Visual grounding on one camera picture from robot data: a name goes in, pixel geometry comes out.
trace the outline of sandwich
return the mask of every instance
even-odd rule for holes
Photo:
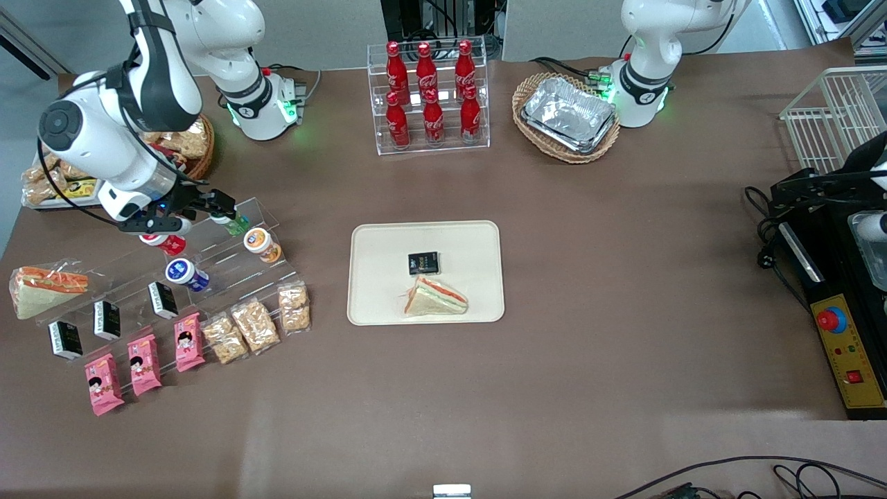
[[[21,267],[12,276],[12,305],[19,319],[30,319],[86,292],[89,278],[80,273]]]
[[[423,276],[416,279],[408,296],[404,313],[410,316],[462,314],[468,310],[468,300],[458,291]]]

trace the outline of pink snack package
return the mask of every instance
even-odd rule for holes
[[[154,335],[140,337],[127,344],[130,352],[130,376],[132,391],[136,396],[163,386],[161,383],[161,364],[157,361],[157,340]]]
[[[200,334],[199,312],[176,321],[176,369],[185,372],[205,362],[203,360],[203,335]]]
[[[92,412],[96,416],[101,416],[123,403],[113,355],[109,353],[90,362],[85,371],[86,381],[90,384]]]

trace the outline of robotic arm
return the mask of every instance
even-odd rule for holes
[[[683,47],[678,33],[725,26],[749,0],[624,0],[622,23],[636,45],[610,68],[619,122],[630,128],[653,121]]]
[[[264,19],[251,0],[120,0],[137,54],[88,73],[40,118],[41,141],[58,157],[106,181],[102,206],[124,232],[187,230],[176,215],[195,210],[233,217],[234,200],[202,193],[139,138],[141,131],[184,131],[202,99],[185,58],[205,69],[243,117],[254,139],[273,139],[295,123],[292,80],[259,71],[248,47],[262,40]],[[285,90],[293,90],[284,105]]]

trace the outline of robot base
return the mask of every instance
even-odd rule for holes
[[[232,112],[232,115],[235,115],[234,122],[252,140],[275,139],[295,125],[298,119],[295,103],[290,104],[294,99],[294,91],[287,91],[287,88],[293,87],[293,80],[277,74],[271,74],[266,78],[271,83],[271,100],[259,110],[257,116],[246,118]]]
[[[613,75],[613,90],[611,94],[613,105],[616,106],[616,115],[619,116],[620,126],[639,128],[653,121],[668,92],[663,91],[658,96],[653,92],[643,94],[639,99],[641,102],[646,102],[639,104],[638,100],[623,87],[619,78],[619,73],[624,65],[624,60],[618,60],[611,66],[611,75]]]

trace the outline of foil container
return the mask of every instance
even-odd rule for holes
[[[590,154],[616,122],[616,108],[556,77],[539,84],[521,118],[568,149]]]

